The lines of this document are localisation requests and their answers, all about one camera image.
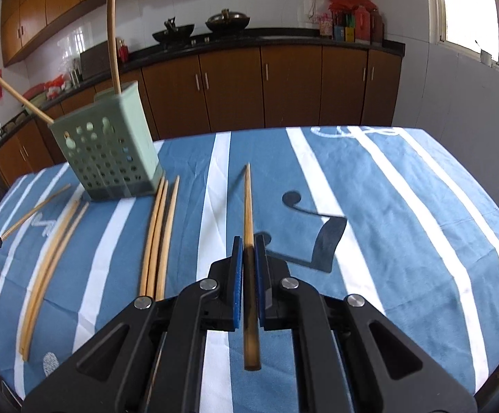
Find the leaning chopstick in holder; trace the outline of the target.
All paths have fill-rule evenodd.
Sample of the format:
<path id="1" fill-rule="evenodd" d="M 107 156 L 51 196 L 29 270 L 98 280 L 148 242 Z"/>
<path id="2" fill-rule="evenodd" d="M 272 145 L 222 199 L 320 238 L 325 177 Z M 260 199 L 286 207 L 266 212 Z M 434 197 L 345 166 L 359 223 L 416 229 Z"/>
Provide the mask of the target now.
<path id="1" fill-rule="evenodd" d="M 33 105 L 30 101 L 24 98 L 19 92 L 17 92 L 10 84 L 8 84 L 1 76 L 0 76 L 0 86 L 4 88 L 10 95 L 12 95 L 17 101 L 25 105 L 29 108 L 38 118 L 42 119 L 47 125 L 52 125 L 54 123 L 54 119 L 43 112 L 40 108 Z"/>

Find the green perforated utensil holder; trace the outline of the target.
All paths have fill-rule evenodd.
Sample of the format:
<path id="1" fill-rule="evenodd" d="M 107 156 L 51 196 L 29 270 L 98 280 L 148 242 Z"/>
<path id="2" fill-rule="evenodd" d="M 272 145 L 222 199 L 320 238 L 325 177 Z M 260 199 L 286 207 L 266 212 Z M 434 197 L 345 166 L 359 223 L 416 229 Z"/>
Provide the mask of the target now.
<path id="1" fill-rule="evenodd" d="M 154 194 L 164 170 L 136 80 L 108 88 L 50 125 L 72 171 L 94 200 Z"/>

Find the upright chopstick in holder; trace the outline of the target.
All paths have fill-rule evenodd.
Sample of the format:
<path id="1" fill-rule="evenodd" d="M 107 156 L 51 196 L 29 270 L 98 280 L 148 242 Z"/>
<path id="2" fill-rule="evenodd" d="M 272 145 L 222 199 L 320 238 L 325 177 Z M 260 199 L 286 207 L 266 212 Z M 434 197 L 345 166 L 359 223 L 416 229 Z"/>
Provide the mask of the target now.
<path id="1" fill-rule="evenodd" d="M 118 71 L 118 51 L 116 38 L 116 0 L 106 0 L 106 32 L 110 74 L 114 92 L 121 94 L 121 79 Z"/>

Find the black wok left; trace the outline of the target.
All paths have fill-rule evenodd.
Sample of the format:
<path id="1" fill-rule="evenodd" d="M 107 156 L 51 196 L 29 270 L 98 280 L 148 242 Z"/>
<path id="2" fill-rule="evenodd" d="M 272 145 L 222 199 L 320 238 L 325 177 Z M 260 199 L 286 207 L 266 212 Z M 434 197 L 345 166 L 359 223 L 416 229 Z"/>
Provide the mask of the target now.
<path id="1" fill-rule="evenodd" d="M 165 29 L 153 33 L 153 39 L 161 45 L 173 46 L 185 44 L 193 34 L 194 24 L 176 25 L 176 18 L 170 18 L 164 22 Z"/>

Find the black lidded wok right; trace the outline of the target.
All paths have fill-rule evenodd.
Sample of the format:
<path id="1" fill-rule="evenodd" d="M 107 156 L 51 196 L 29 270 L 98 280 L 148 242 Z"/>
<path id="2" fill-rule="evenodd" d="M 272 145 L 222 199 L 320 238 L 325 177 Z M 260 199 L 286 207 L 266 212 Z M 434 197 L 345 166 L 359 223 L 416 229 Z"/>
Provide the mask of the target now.
<path id="1" fill-rule="evenodd" d="M 244 13 L 222 9 L 206 21 L 206 27 L 214 34 L 238 34 L 248 27 L 249 22 L 250 18 Z"/>

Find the dark cutting board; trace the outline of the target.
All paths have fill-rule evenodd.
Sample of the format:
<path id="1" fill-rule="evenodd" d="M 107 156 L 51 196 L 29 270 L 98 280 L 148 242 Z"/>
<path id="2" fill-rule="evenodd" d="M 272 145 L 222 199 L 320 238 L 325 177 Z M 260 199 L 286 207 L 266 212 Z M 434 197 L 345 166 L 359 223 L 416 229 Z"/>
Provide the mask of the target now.
<path id="1" fill-rule="evenodd" d="M 80 54 L 81 76 L 90 79 L 110 69 L 106 42 L 91 47 Z"/>

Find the red bottle on counter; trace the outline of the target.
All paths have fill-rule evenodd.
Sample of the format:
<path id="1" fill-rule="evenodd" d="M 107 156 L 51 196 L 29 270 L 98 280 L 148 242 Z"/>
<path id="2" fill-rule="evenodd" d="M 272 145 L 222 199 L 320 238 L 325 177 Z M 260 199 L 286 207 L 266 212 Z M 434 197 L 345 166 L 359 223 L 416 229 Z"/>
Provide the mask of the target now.
<path id="1" fill-rule="evenodd" d="M 125 42 L 121 38 L 117 38 L 118 44 L 118 57 L 122 63 L 127 63 L 129 60 L 129 49 L 126 46 Z"/>

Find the blue white striped tablecloth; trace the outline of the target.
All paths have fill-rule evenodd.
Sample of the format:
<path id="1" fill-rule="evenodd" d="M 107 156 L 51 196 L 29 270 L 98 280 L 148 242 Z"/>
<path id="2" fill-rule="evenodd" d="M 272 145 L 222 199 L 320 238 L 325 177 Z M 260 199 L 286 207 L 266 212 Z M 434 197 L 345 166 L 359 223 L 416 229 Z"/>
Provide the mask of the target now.
<path id="1" fill-rule="evenodd" d="M 423 130 L 164 140 L 180 176 L 165 298 L 138 296 L 154 196 L 94 200 L 69 163 L 21 176 L 0 236 L 0 412 L 499 412 L 499 206 Z M 272 283 L 261 369 L 226 300 L 245 168 Z M 19 352 L 35 278 L 80 200 Z"/>

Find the lower wooden kitchen cabinets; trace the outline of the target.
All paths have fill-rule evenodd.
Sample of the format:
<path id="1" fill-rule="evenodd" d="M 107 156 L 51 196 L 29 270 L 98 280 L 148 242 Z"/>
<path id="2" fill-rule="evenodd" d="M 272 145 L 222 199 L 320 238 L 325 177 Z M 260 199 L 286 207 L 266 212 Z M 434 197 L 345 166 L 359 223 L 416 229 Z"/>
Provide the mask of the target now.
<path id="1" fill-rule="evenodd" d="M 391 126 L 403 54 L 280 44 L 217 50 L 121 74 L 153 139 L 295 126 Z"/>

